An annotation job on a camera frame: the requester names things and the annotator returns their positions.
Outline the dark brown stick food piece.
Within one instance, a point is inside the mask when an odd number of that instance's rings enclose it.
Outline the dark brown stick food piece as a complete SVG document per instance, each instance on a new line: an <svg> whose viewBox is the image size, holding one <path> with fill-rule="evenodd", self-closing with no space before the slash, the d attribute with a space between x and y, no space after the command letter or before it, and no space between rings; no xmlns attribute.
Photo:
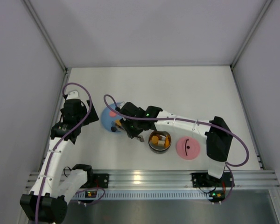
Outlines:
<svg viewBox="0 0 280 224"><path fill-rule="evenodd" d="M111 131L115 133L115 132L117 132L117 128L115 126L112 126Z"/></svg>

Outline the pink round lid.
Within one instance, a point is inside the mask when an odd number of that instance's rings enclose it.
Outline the pink round lid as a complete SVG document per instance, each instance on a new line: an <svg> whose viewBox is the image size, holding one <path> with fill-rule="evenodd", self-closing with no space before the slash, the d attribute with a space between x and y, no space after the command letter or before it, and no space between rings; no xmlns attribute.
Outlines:
<svg viewBox="0 0 280 224"><path fill-rule="evenodd" d="M199 142L191 137L182 137L176 143L177 154L185 160L193 160L200 154Z"/></svg>

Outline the pink round food piece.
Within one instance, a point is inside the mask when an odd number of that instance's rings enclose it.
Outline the pink round food piece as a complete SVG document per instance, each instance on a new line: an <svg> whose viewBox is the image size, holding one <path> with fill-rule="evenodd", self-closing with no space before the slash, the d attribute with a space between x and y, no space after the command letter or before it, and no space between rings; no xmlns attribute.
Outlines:
<svg viewBox="0 0 280 224"><path fill-rule="evenodd" d="M114 113L113 111L110 111L109 115L110 115L111 117L115 117L117 114Z"/></svg>

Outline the left aluminium frame post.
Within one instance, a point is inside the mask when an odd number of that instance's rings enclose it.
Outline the left aluminium frame post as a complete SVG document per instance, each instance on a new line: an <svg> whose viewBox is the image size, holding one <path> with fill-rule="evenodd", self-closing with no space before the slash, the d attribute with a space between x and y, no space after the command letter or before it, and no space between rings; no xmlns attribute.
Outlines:
<svg viewBox="0 0 280 224"><path fill-rule="evenodd" d="M51 53L57 60L59 66L63 70L64 73L68 71L68 68L66 67L65 63L63 62L57 48L55 47L53 41L50 38L50 35L48 31L46 30L41 18L39 17L37 11L35 10L34 6L32 5L30 0L22 0L22 3L24 7L27 9L29 15L31 16L32 20L34 21L36 27L40 31L42 37L44 38L48 48L50 49Z"/></svg>

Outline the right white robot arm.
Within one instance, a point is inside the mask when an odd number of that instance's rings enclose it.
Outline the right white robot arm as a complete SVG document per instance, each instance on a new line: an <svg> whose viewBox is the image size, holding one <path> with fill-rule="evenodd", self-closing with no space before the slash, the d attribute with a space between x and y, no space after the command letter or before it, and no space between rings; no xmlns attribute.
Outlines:
<svg viewBox="0 0 280 224"><path fill-rule="evenodd" d="M222 178L233 137L221 117L215 116L203 124L156 106L142 109L131 102L121 103L115 110L122 114L120 122L129 138L148 130L166 132L170 134L176 152L185 160L198 159L205 150L203 160L206 161L208 175Z"/></svg>

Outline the orange round food piece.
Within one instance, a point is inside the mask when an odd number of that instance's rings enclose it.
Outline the orange round food piece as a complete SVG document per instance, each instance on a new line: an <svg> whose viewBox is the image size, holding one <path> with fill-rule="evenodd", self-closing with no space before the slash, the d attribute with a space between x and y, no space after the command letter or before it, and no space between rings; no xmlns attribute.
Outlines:
<svg viewBox="0 0 280 224"><path fill-rule="evenodd" d="M157 145L158 142L159 142L159 138L158 138L157 136L153 136L153 137L151 138L151 142L152 142L152 144Z"/></svg>

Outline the blue plastic plate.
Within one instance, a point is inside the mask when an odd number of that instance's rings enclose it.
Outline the blue plastic plate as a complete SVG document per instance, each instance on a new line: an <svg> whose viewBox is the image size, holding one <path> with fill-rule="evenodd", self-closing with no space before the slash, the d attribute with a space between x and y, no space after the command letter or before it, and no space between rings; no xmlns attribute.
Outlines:
<svg viewBox="0 0 280 224"><path fill-rule="evenodd" d="M119 115L116 115L115 117L111 117L109 115L110 111L111 110L108 107L105 107L105 109L101 113L100 121L105 130L113 133L111 131L112 122L115 122L116 120L120 120L120 119L122 119L122 117Z"/></svg>

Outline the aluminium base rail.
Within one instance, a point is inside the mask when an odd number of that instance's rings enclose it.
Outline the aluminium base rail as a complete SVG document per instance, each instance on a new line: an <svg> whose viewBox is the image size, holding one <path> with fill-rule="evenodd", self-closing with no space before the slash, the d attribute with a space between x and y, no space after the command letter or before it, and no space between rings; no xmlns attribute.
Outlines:
<svg viewBox="0 0 280 224"><path fill-rule="evenodd" d="M193 190L205 177L202 171L190 170L94 170L95 174L108 174L109 190ZM225 184L232 181L235 189L274 189L280 184L270 170L233 170Z"/></svg>

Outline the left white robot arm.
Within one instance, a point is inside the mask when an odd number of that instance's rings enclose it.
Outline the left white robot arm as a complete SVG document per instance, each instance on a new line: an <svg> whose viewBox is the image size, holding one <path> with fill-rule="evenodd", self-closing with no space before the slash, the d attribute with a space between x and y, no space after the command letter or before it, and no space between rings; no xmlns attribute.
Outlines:
<svg viewBox="0 0 280 224"><path fill-rule="evenodd" d="M94 186L90 165L75 165L63 182L61 176L81 128L96 121L97 113L89 102L84 104L79 98L65 100L61 121L51 129L48 153L37 180L30 192L20 199L20 205L30 221L62 223L76 192L80 188Z"/></svg>

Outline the right aluminium frame post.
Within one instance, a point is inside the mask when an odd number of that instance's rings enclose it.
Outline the right aluminium frame post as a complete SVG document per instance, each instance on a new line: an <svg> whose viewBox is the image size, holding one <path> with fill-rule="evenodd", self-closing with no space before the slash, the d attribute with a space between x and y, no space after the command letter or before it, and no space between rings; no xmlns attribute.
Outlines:
<svg viewBox="0 0 280 224"><path fill-rule="evenodd" d="M240 44L231 64L230 69L234 71L236 65L238 64L241 56L245 52L245 49L248 47L249 43L251 42L252 38L256 34L259 26L261 25L266 13L269 11L270 7L274 3L274 0L265 0L263 5L261 6L260 10L257 12L254 21L252 22L247 34L245 35L242 43Z"/></svg>

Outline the metal tongs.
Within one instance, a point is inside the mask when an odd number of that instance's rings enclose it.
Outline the metal tongs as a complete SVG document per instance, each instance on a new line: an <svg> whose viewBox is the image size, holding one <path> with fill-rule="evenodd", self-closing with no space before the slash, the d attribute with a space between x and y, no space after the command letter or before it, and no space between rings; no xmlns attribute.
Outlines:
<svg viewBox="0 0 280 224"><path fill-rule="evenodd" d="M140 130L140 129L135 129L135 128L132 128L132 127L124 127L120 123L116 123L116 122L112 122L111 127L112 126L115 126L117 128L116 133L119 133L119 132L126 133L127 136L130 139L136 139L139 142L144 142L145 141L144 137L141 135L141 133L143 131Z"/></svg>

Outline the round steel lunch box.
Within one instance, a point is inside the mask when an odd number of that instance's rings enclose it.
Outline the round steel lunch box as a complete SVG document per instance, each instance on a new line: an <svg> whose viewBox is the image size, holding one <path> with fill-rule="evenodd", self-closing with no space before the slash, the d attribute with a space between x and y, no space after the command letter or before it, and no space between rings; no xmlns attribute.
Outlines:
<svg viewBox="0 0 280 224"><path fill-rule="evenodd" d="M164 154L171 146L171 135L166 131L152 131L148 138L148 145L152 152Z"/></svg>

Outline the aluminium frame post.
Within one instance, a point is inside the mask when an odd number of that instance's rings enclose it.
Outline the aluminium frame post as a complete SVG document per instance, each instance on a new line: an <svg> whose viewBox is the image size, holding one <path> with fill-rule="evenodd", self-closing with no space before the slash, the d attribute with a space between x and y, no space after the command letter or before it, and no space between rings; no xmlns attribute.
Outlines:
<svg viewBox="0 0 280 224"><path fill-rule="evenodd" d="M22 0L22 3L24 7L27 9L29 15L31 16L32 20L34 21L36 27L40 31L42 37L44 38L48 48L50 49L51 53L57 60L59 66L63 70L64 73L68 71L68 68L66 67L65 63L63 62L57 48L55 47L53 41L50 38L50 35L48 31L46 30L41 18L39 17L37 11L35 10L34 6L32 5L30 0Z"/></svg>
<svg viewBox="0 0 280 224"><path fill-rule="evenodd" d="M261 25L266 13L269 11L270 7L274 3L274 0L265 0L263 5L261 6L260 10L257 12L254 21L252 22L247 34L245 35L242 43L240 44L231 64L230 69L234 71L236 65L238 64L241 56L245 52L245 49L248 47L249 43L251 42L252 38L256 34L259 26Z"/></svg>

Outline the beige cube food piece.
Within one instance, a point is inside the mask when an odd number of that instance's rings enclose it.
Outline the beige cube food piece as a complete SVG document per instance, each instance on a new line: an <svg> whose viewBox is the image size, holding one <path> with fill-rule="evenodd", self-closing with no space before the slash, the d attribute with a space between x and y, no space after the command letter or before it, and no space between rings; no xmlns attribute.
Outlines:
<svg viewBox="0 0 280 224"><path fill-rule="evenodd" d="M160 147L165 147L165 144L166 144L165 141L162 141L162 140L158 141L158 146L160 146Z"/></svg>

